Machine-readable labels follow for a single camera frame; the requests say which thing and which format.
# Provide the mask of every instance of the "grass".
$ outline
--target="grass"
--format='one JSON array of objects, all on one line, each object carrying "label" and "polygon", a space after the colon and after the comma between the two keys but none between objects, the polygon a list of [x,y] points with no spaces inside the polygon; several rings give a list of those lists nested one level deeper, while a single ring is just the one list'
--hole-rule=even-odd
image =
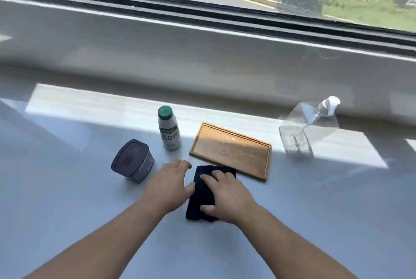
[{"label": "grass", "polygon": [[321,0],[322,13],[371,26],[416,32],[416,8],[393,0]]},{"label": "grass", "polygon": [[416,8],[393,0],[322,0],[323,13],[372,26],[416,32]]}]

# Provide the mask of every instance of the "white table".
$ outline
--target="white table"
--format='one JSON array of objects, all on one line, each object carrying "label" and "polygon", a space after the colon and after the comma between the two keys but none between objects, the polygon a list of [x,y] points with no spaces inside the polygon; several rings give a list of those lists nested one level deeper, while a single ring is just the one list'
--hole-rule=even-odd
[{"label": "white table", "polygon": [[[415,140],[338,130],[314,147],[314,159],[299,161],[284,154],[281,120],[172,104],[182,146],[169,152],[157,125],[165,102],[48,84],[30,95],[37,81],[19,81],[0,83],[3,279],[26,275],[140,198],[148,178],[136,185],[110,169],[128,140],[149,145],[150,176],[184,158],[191,182],[207,164],[189,157],[202,121],[271,143],[267,182],[239,178],[258,203],[359,278],[416,274]],[[273,278],[235,226],[189,222],[186,206],[162,220],[122,278]]]}]

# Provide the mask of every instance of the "white bottle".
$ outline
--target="white bottle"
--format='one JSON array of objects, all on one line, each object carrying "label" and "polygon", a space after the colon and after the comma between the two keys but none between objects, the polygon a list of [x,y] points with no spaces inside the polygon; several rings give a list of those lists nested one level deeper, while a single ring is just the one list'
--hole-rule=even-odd
[{"label": "white bottle", "polygon": [[163,145],[168,150],[179,148],[181,144],[180,132],[172,108],[170,106],[161,106],[157,114],[159,116],[159,130]]}]

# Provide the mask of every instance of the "wooden tray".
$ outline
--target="wooden tray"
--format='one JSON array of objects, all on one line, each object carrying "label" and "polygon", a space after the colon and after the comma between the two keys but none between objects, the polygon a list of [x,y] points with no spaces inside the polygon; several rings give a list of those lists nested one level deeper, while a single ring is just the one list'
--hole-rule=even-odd
[{"label": "wooden tray", "polygon": [[265,181],[271,151],[271,144],[202,123],[189,155],[231,166],[243,174]]}]

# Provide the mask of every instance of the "black towel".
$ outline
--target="black towel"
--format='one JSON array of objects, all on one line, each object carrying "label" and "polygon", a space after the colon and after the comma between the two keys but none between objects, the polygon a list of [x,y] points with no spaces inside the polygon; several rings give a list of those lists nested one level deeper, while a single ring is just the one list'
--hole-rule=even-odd
[{"label": "black towel", "polygon": [[223,173],[230,172],[236,177],[236,169],[229,166],[198,166],[195,170],[195,176],[193,181],[195,182],[195,192],[189,198],[188,208],[186,209],[185,218],[189,220],[207,220],[209,222],[214,222],[218,220],[217,218],[211,217],[203,213],[199,207],[202,205],[215,205],[214,194],[211,189],[205,184],[201,179],[201,174],[206,174],[212,176],[212,171],[221,171]]}]

